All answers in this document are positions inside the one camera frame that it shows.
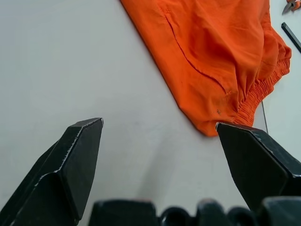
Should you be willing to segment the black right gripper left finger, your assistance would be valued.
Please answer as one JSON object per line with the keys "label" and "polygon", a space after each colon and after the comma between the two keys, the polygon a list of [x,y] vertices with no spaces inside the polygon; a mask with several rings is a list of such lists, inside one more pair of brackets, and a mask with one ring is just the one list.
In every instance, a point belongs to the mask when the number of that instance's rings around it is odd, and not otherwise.
{"label": "black right gripper left finger", "polygon": [[0,211],[2,226],[76,226],[92,188],[102,118],[79,121],[38,158]]}

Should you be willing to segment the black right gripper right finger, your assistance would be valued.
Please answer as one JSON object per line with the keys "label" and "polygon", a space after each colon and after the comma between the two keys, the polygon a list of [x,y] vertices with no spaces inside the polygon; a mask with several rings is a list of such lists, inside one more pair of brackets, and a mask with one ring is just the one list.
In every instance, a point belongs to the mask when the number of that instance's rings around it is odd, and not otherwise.
{"label": "black right gripper right finger", "polygon": [[300,196],[300,161],[268,133],[222,122],[216,131],[235,185],[251,210],[267,197]]}

